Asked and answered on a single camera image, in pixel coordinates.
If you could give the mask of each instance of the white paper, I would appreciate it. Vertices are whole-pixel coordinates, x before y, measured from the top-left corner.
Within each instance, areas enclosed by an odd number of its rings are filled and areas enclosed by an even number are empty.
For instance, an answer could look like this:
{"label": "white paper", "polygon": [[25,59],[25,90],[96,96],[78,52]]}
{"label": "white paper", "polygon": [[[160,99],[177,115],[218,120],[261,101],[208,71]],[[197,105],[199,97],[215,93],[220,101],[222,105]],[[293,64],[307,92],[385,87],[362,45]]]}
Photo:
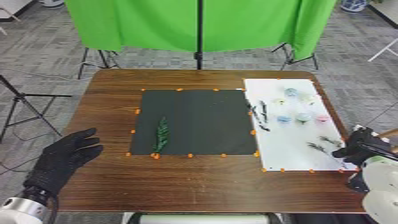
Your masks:
{"label": "white paper", "polygon": [[[284,90],[295,88],[298,91],[297,97],[288,97]],[[261,116],[261,104],[266,104],[266,116],[268,123],[265,123],[270,132],[259,128],[259,122],[252,116],[252,124],[256,129],[256,140],[261,155],[263,167],[268,171],[281,171],[284,168],[289,170],[355,170],[355,166],[343,163],[341,159],[336,159],[330,152],[339,147],[320,140],[320,136],[325,136],[332,141],[341,141],[341,135],[332,122],[332,118],[327,122],[316,120],[316,116],[328,115],[321,97],[316,93],[313,81],[307,79],[245,79],[245,97],[250,105],[256,106],[256,112],[259,119]],[[313,96],[313,105],[309,105],[307,99]],[[302,124],[297,121],[297,114],[309,113],[311,120]],[[289,123],[277,121],[277,116],[291,117]],[[323,147],[323,151],[318,151],[307,146],[307,143],[314,143]]]}

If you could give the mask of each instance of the orange marker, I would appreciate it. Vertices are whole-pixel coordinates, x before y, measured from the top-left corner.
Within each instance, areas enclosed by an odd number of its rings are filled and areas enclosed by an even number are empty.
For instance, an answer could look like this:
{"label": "orange marker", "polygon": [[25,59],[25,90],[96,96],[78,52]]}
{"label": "orange marker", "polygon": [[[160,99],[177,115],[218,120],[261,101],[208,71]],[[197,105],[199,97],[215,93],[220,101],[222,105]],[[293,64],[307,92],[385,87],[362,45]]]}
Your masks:
{"label": "orange marker", "polygon": [[257,158],[257,157],[259,157],[259,151],[256,151],[256,152],[252,153],[252,155],[254,155],[254,157]]}

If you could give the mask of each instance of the gray carpet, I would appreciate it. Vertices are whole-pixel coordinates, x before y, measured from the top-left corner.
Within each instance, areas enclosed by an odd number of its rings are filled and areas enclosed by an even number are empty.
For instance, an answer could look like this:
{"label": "gray carpet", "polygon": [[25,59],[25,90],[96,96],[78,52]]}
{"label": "gray carpet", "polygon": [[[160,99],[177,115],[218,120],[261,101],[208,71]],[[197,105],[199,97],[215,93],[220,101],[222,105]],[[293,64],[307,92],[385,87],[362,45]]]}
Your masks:
{"label": "gray carpet", "polygon": [[[34,5],[21,15],[21,20],[21,23],[2,23],[9,36],[0,35],[0,73],[21,91],[73,95],[71,99],[57,100],[48,112],[50,121],[62,130],[96,68],[85,69],[87,80],[76,81],[83,47],[67,10],[42,9]],[[369,10],[360,14],[346,14],[336,9],[316,49],[320,70],[313,70],[311,61],[286,67],[286,70],[304,70],[316,74],[344,127],[350,128],[357,123],[368,124],[378,132],[398,127],[398,106],[368,123],[398,101],[398,58],[389,53],[373,63],[368,63],[368,58],[396,37],[398,30]],[[279,70],[282,52],[272,54],[270,50],[268,48],[206,53],[204,68]],[[89,60],[99,63],[98,59],[98,55],[90,52]],[[115,59],[122,68],[195,68],[190,53],[126,48]],[[0,124],[3,124],[12,95],[3,87],[0,92]],[[34,99],[32,102],[42,107],[41,99]],[[18,107],[19,111],[16,120],[30,116],[25,108]],[[30,139],[46,133],[50,130],[41,122],[23,124],[16,127],[14,133],[7,132],[0,145],[0,161],[7,166],[39,155],[55,136],[50,134],[30,141],[21,141],[18,138]],[[32,165],[34,162],[19,170],[28,170]],[[25,175],[9,172],[0,176],[0,201],[19,192]],[[99,224],[119,223],[119,220],[121,214],[115,213],[64,213],[57,223]]]}

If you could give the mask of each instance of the black glove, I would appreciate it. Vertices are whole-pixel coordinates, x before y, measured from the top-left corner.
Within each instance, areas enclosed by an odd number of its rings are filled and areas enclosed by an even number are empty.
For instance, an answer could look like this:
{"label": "black glove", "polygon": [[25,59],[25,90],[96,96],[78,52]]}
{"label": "black glove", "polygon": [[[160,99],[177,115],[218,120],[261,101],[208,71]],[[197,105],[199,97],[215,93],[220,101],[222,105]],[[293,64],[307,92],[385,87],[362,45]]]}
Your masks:
{"label": "black glove", "polygon": [[371,135],[371,132],[371,128],[359,128],[359,130],[353,131],[350,135],[346,147],[332,152],[332,156],[336,158],[344,158],[344,162],[353,163],[357,166],[360,166],[366,159],[376,155],[366,150],[360,144],[369,144],[376,146],[376,148],[384,151],[391,150],[391,144]]}
{"label": "black glove", "polygon": [[103,146],[96,145],[99,138],[89,138],[94,134],[96,129],[90,128],[67,135],[44,148],[34,170],[23,182],[25,187],[35,186],[53,195],[58,195],[76,169],[103,151]]}

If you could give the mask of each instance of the leaf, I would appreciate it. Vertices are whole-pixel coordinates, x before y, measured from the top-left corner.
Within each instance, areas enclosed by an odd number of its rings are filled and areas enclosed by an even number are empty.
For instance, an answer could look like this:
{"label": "leaf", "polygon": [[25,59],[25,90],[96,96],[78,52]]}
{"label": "leaf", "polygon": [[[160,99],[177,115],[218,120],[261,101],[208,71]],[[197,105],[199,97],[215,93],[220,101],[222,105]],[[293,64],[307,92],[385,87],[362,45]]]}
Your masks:
{"label": "leaf", "polygon": [[169,126],[167,126],[167,120],[165,117],[161,118],[158,122],[158,130],[156,130],[156,144],[153,145],[153,152],[160,153],[161,149],[169,142]]}

